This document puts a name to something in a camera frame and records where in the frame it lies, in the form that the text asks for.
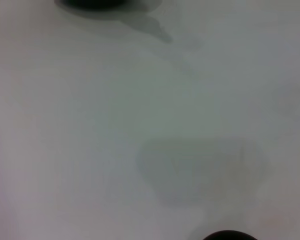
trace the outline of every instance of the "black round object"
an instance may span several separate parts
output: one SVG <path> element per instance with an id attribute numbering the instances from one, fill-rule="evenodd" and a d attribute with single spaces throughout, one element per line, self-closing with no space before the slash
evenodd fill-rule
<path id="1" fill-rule="evenodd" d="M 204 240 L 257 240 L 253 236 L 234 230 L 217 231 Z"/>
<path id="2" fill-rule="evenodd" d="M 63 0 L 64 4 L 87 11 L 111 10 L 124 5 L 127 0 Z"/>

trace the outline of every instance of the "white surface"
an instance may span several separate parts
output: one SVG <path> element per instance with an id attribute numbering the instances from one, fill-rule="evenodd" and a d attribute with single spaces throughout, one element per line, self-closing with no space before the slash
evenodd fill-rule
<path id="1" fill-rule="evenodd" d="M 300 0 L 0 0 L 0 240 L 300 239 Z"/>

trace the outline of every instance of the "dark object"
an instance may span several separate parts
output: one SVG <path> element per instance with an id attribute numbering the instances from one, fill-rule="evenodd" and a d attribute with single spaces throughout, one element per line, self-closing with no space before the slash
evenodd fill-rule
<path id="1" fill-rule="evenodd" d="M 207 236 L 204 240 L 257 240 L 257 239 L 240 231 L 224 230 L 224 231 L 217 231 Z"/>
<path id="2" fill-rule="evenodd" d="M 63 2 L 72 8 L 87 11 L 106 11 L 124 5 L 127 0 L 63 0 Z"/>

